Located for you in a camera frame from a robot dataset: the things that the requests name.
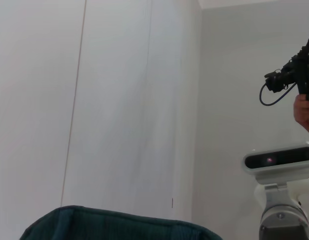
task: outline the ceiling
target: ceiling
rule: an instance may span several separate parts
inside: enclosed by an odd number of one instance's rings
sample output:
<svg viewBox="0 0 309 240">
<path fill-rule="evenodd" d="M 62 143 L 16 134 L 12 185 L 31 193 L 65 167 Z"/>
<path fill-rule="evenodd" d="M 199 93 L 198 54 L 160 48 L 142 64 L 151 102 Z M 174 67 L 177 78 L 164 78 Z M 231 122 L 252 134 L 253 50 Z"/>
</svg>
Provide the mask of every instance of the ceiling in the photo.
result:
<svg viewBox="0 0 309 240">
<path fill-rule="evenodd" d="M 212 9 L 212 8 L 243 5 L 243 4 L 274 2 L 274 1 L 277 0 L 199 0 L 199 3 L 203 9 Z"/>
</svg>

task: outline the human hand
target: human hand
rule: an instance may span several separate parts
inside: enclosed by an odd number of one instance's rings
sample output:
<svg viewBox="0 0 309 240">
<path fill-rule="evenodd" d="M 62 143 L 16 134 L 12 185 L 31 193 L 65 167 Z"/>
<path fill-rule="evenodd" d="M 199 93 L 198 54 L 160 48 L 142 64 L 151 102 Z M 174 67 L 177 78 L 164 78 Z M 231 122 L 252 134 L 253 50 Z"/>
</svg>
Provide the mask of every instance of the human hand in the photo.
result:
<svg viewBox="0 0 309 240">
<path fill-rule="evenodd" d="M 293 105 L 293 115 L 297 123 L 309 132 L 309 101 L 305 94 L 296 96 Z"/>
</svg>

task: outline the dark green fabric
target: dark green fabric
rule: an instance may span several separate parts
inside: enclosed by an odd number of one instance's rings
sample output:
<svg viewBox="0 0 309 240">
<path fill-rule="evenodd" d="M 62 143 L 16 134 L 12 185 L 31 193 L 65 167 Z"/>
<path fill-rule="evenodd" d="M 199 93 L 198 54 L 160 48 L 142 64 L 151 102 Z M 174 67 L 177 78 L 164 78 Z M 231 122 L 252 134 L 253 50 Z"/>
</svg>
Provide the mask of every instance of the dark green fabric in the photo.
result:
<svg viewBox="0 0 309 240">
<path fill-rule="evenodd" d="M 32 224 L 20 240 L 222 240 L 183 221 L 134 216 L 82 206 L 58 208 Z"/>
</svg>

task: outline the black cable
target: black cable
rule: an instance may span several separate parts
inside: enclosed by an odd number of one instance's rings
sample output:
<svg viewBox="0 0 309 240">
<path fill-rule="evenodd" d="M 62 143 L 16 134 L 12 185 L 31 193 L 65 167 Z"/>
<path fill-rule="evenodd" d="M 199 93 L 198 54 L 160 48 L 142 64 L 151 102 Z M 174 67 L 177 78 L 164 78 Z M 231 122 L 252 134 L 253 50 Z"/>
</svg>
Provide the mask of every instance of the black cable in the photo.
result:
<svg viewBox="0 0 309 240">
<path fill-rule="evenodd" d="M 265 88 L 265 86 L 266 86 L 266 84 L 264 84 L 264 85 L 262 86 L 261 90 L 260 90 L 260 95 L 259 95 L 260 103 L 262 103 L 262 105 L 267 106 L 267 107 L 273 106 L 273 105 L 275 105 L 277 102 L 279 102 L 281 99 L 283 99 L 283 98 L 284 98 L 296 85 L 297 85 L 297 83 L 294 83 L 294 84 L 293 84 L 281 97 L 278 98 L 277 101 L 274 101 L 273 103 L 267 104 L 267 103 L 264 103 L 264 102 L 263 102 L 263 99 L 262 99 L 263 90 L 264 90 L 264 88 Z"/>
</svg>

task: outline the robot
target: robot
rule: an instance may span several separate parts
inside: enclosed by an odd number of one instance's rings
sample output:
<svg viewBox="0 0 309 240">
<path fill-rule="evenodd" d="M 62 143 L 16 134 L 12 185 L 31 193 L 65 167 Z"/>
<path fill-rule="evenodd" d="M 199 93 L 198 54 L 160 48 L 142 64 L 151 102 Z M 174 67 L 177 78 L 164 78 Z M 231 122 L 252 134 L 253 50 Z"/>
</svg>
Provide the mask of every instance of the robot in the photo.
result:
<svg viewBox="0 0 309 240">
<path fill-rule="evenodd" d="M 264 209 L 259 240 L 309 240 L 307 213 L 298 199 L 309 193 L 309 143 L 254 151 L 242 167 L 258 182 L 254 195 Z"/>
</svg>

